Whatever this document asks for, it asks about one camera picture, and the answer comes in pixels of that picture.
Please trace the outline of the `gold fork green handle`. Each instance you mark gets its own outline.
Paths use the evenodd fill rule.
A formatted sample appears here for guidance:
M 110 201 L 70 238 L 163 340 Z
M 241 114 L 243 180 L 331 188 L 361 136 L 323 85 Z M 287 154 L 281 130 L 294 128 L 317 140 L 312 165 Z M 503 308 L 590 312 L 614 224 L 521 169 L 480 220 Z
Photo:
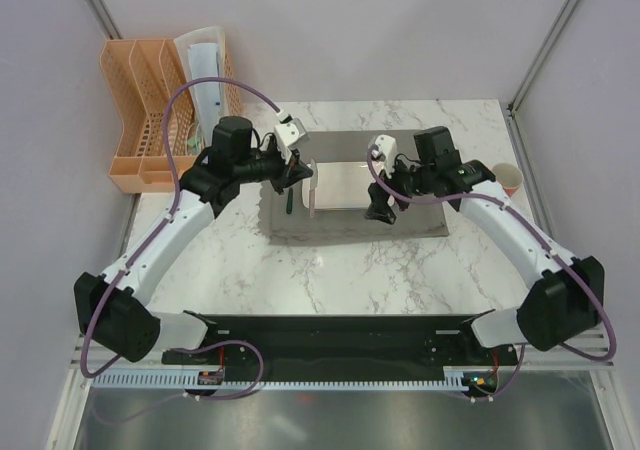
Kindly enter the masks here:
M 292 214 L 293 205 L 294 205 L 294 189 L 293 188 L 288 188 L 286 206 L 285 206 L 285 212 L 286 212 L 287 215 L 291 215 Z

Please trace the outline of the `white rectangular plate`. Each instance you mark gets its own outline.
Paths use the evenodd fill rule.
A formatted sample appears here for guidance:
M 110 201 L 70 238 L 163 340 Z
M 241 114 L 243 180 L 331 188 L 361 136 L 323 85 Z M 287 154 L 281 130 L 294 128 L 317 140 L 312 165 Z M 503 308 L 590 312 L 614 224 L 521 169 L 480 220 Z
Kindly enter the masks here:
M 317 163 L 316 211 L 366 210 L 368 187 L 374 182 L 366 162 Z M 309 179 L 302 181 L 302 203 L 308 209 Z

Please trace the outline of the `grey scalloped placemat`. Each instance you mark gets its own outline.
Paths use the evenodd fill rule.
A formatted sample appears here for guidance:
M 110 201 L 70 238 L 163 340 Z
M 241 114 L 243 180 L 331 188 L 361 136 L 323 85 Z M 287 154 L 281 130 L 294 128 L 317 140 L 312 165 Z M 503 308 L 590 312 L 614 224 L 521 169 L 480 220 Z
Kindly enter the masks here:
M 313 132 L 301 145 L 302 161 L 310 164 L 329 162 L 366 162 L 369 142 L 383 132 L 334 131 Z M 269 183 L 260 188 L 259 229 L 275 242 L 303 244 L 342 244 L 374 242 L 403 238 L 443 237 L 449 234 L 444 207 L 441 204 L 412 205 L 401 211 L 393 225 L 364 218 L 365 210 L 316 211 L 313 219 L 302 203 L 302 181 L 293 186 L 294 205 L 291 215 L 285 212 L 287 195 L 276 194 Z

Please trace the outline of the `black knife pink handle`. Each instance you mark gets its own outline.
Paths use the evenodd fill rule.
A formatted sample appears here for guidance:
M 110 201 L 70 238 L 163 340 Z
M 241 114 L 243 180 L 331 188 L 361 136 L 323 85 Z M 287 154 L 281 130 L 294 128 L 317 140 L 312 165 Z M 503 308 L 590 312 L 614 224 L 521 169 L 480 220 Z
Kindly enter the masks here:
M 319 177 L 317 162 L 314 159 L 310 161 L 310 168 L 313 171 L 313 175 L 309 179 L 308 209 L 309 217 L 313 219 L 315 216 L 316 188 L 318 185 Z

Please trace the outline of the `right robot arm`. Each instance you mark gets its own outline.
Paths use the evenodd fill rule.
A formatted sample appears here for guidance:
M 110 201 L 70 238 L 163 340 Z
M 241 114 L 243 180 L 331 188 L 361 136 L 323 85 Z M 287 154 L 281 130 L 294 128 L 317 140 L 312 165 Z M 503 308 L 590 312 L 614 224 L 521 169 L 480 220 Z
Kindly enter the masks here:
M 594 361 L 596 355 L 569 342 L 602 325 L 608 349 L 599 358 L 611 359 L 617 339 L 604 309 L 602 264 L 595 257 L 576 257 L 527 220 L 482 162 L 462 161 L 448 128 L 422 130 L 413 139 L 415 161 L 403 161 L 396 140 L 389 135 L 371 141 L 367 165 L 374 181 L 368 188 L 371 203 L 366 219 L 394 224 L 396 212 L 390 199 L 401 211 L 411 205 L 448 203 L 493 241 L 528 289 L 519 306 L 472 318 L 457 341 L 460 356 L 477 364 L 495 347 L 529 344 L 539 351 L 560 346 Z M 381 169 L 373 168 L 375 163 L 381 163 Z

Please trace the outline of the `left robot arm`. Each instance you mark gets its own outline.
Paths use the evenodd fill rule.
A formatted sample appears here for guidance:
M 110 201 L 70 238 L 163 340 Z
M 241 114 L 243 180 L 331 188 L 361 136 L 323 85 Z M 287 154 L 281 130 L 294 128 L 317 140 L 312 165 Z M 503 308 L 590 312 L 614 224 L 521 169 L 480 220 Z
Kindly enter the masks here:
M 298 149 L 307 136 L 299 120 L 287 117 L 276 125 L 264 149 L 253 146 L 254 133 L 244 117 L 221 118 L 210 146 L 183 173 L 154 227 L 101 274 L 83 273 L 76 280 L 78 324 L 87 341 L 129 362 L 161 346 L 184 347 L 198 363 L 216 358 L 220 341 L 202 318 L 152 314 L 147 306 L 177 257 L 239 195 L 241 185 L 268 182 L 281 194 L 312 176 Z

